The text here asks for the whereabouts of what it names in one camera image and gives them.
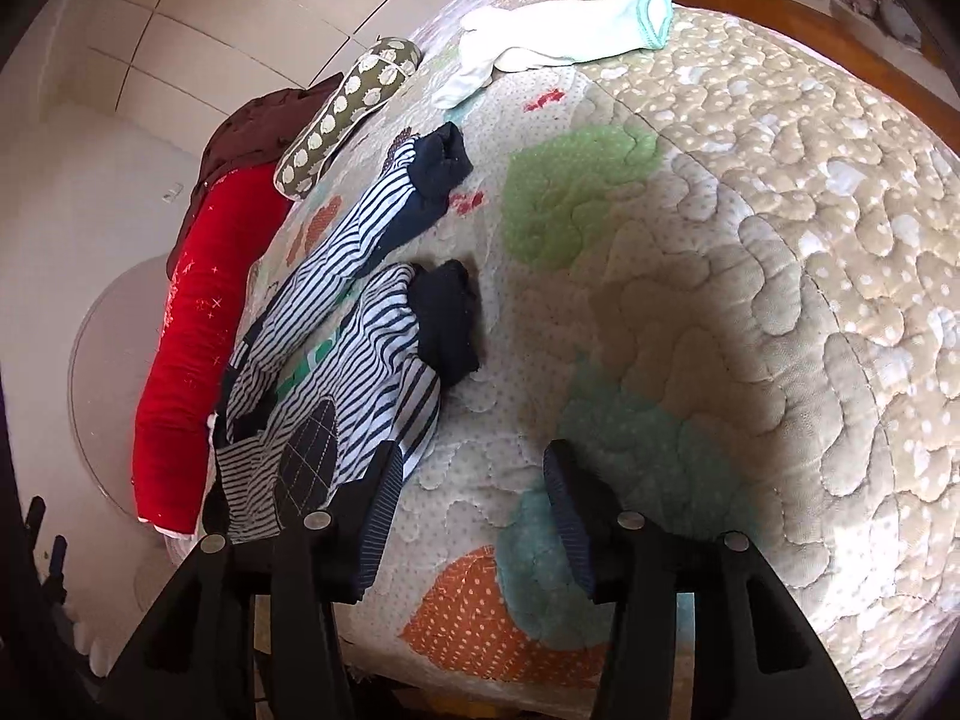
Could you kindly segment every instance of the white cloth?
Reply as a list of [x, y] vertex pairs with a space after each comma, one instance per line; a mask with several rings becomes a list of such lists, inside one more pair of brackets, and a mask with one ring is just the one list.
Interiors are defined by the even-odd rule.
[[453, 108], [491, 81], [493, 68], [518, 73], [592, 62], [635, 49], [662, 49], [673, 0], [553, 0], [515, 10], [487, 5], [460, 20], [460, 67], [433, 95]]

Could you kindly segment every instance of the beige quilt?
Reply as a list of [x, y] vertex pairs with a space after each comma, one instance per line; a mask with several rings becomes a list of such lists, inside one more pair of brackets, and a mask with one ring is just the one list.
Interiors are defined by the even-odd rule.
[[376, 584], [338, 610], [347, 659], [589, 714], [610, 610], [574, 586], [539, 469], [568, 437], [624, 506], [748, 533], [861, 712], [891, 712], [960, 613], [956, 156], [877, 89], [722, 13], [678, 7], [661, 52], [501, 74], [440, 112], [456, 38], [449, 14], [421, 30], [419, 71], [251, 276], [248, 320], [394, 143], [462, 128], [474, 172], [392, 259], [467, 265], [482, 367], [445, 394]]

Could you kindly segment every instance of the baby clothes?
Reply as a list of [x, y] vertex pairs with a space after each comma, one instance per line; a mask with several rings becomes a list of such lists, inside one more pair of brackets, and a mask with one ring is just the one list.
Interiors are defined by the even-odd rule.
[[592, 62], [635, 49], [662, 49], [673, 20], [672, 0], [550, 0], [515, 10], [487, 5], [460, 25], [460, 66], [433, 95], [453, 108], [506, 73]]
[[437, 372], [440, 384], [453, 386], [480, 367], [470, 338], [476, 299], [463, 264], [449, 260], [415, 276], [407, 303], [419, 327], [416, 354]]
[[[363, 476], [383, 440], [400, 447], [404, 478], [413, 471], [440, 403], [440, 378], [419, 357], [418, 315], [408, 300], [411, 285], [426, 277], [420, 269], [392, 265], [373, 274], [323, 360], [280, 401], [275, 382], [357, 274], [366, 272], [368, 260], [388, 253], [380, 247], [384, 237], [389, 233], [401, 245], [424, 231], [469, 170], [452, 124], [402, 143], [389, 170], [290, 275], [238, 344], [214, 428], [234, 541], [272, 536], [323, 506], [339, 485]], [[402, 231], [394, 226], [399, 218]], [[458, 283], [459, 290], [428, 288], [418, 304], [439, 315], [430, 295], [451, 301], [450, 311], [459, 317], [453, 332], [467, 339], [450, 346], [462, 349], [469, 345], [475, 300], [466, 278]], [[472, 360], [475, 370], [475, 354]], [[463, 365], [450, 367], [466, 375]]]

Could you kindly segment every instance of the patchwork quilt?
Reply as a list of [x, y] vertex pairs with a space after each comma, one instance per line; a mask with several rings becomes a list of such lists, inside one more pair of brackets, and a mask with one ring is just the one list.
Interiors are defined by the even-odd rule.
[[551, 523], [541, 455], [565, 437], [665, 528], [748, 533], [861, 712], [891, 712], [960, 613], [957, 157], [877, 89], [722, 13], [678, 6], [660, 52], [498, 74], [442, 112], [457, 37], [450, 12], [414, 36], [418, 71], [248, 285], [247, 322], [398, 143], [462, 129], [474, 171], [390, 261], [467, 265], [482, 367], [445, 394], [376, 584], [338, 610], [347, 660], [589, 714], [611, 609], [577, 589]]

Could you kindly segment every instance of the red pillow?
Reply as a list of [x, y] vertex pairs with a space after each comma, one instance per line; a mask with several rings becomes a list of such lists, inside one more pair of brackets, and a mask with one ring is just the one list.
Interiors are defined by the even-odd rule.
[[206, 419], [233, 351], [247, 275], [291, 206], [274, 188], [274, 167], [242, 167], [214, 184], [176, 261], [133, 433], [137, 514], [163, 531], [193, 533], [197, 525]]

